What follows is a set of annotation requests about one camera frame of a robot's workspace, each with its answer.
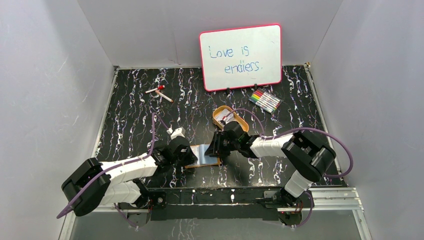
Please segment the silver VIP credit card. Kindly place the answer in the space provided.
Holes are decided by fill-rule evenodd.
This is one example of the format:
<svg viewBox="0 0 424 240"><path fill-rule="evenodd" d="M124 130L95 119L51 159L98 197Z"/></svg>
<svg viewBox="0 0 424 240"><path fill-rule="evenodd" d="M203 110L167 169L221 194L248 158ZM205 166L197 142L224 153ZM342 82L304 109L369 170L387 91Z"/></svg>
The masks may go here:
<svg viewBox="0 0 424 240"><path fill-rule="evenodd" d="M193 165L197 164L199 162L199 145L193 145L190 147L193 155L195 156Z"/></svg>

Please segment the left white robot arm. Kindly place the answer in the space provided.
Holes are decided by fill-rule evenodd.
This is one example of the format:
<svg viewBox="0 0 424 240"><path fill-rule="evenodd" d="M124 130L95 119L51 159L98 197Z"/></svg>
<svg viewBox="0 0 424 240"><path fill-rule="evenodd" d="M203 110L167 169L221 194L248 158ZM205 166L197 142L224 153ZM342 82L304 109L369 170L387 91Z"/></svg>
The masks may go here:
<svg viewBox="0 0 424 240"><path fill-rule="evenodd" d="M85 160L61 185L68 204L57 218L74 212L85 216L98 206L128 203L144 208L149 194L138 182L167 172L175 166L186 167L198 161L189 141L177 136L168 144L151 147L139 156L117 160L98 161L92 157Z"/></svg>

